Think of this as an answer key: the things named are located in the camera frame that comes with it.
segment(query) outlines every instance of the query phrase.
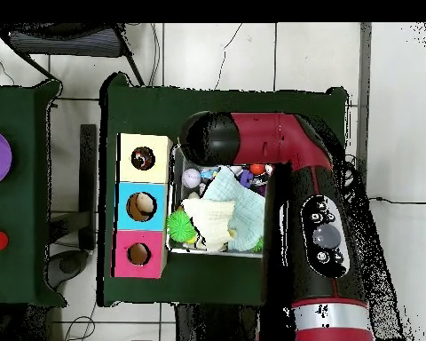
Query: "red toy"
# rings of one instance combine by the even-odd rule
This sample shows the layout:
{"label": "red toy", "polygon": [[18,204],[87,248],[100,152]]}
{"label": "red toy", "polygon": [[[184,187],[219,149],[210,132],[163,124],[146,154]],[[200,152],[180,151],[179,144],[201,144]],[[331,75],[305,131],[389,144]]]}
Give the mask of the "red toy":
{"label": "red toy", "polygon": [[249,171],[251,171],[254,175],[261,175],[265,172],[265,165],[259,164],[259,163],[253,163],[251,167],[249,168]]}

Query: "green toy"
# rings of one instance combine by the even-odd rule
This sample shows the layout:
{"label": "green toy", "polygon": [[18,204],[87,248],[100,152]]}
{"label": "green toy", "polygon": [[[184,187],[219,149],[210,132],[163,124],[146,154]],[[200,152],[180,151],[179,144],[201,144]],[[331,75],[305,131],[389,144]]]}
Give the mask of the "green toy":
{"label": "green toy", "polygon": [[187,242],[197,235],[184,210],[176,210],[167,218],[169,237],[175,242]]}
{"label": "green toy", "polygon": [[263,248],[264,248],[264,238],[260,237],[259,240],[257,241],[256,246],[254,246],[251,249],[251,251],[253,251],[254,253],[258,253],[258,252],[261,252]]}

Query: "wooden block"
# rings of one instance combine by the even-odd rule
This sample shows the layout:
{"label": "wooden block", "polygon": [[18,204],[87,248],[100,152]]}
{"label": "wooden block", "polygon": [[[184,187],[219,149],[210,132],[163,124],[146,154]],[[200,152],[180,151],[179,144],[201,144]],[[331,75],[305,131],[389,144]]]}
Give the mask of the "wooden block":
{"label": "wooden block", "polygon": [[[148,220],[138,221],[128,214],[128,201],[132,197],[132,205],[138,197],[137,194],[147,194],[155,201],[156,211]],[[166,227],[167,195],[167,184],[119,183],[117,230],[163,231]]]}
{"label": "wooden block", "polygon": [[[159,279],[167,262],[164,232],[118,231],[116,235],[115,266],[113,277],[138,277]],[[129,249],[136,245],[145,245],[150,253],[147,263],[136,265],[130,260]]]}
{"label": "wooden block", "polygon": [[[169,179],[169,161],[172,142],[167,136],[139,135],[120,133],[121,182],[167,183]],[[150,148],[154,156],[154,165],[148,170],[137,169],[131,162],[131,157],[138,147]]]}

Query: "green mat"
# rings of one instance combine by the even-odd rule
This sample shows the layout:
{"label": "green mat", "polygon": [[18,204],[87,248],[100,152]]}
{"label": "green mat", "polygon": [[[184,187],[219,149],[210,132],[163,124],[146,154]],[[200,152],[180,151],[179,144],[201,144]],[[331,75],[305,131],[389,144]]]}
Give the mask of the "green mat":
{"label": "green mat", "polygon": [[3,304],[65,304],[43,277],[49,234],[46,120],[59,89],[57,81],[0,87],[0,133],[12,149],[12,167],[0,182],[0,231],[9,238],[0,252]]}
{"label": "green mat", "polygon": [[258,258],[173,253],[159,280],[110,277],[117,133],[166,135],[177,142],[185,120],[199,111],[284,112],[323,118],[344,144],[346,101],[343,88],[327,93],[195,91],[129,87],[125,74],[111,75],[100,93],[99,304],[111,305],[115,301],[262,303]]}

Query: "blue cube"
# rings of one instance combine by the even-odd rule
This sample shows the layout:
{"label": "blue cube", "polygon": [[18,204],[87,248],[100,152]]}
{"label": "blue cube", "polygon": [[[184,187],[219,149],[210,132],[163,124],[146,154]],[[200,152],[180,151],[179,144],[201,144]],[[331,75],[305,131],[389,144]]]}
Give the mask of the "blue cube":
{"label": "blue cube", "polygon": [[[164,184],[119,183],[117,230],[163,231],[166,221],[167,192],[167,185]],[[155,200],[156,211],[150,219],[137,221],[128,214],[126,206],[134,194],[147,194]]]}

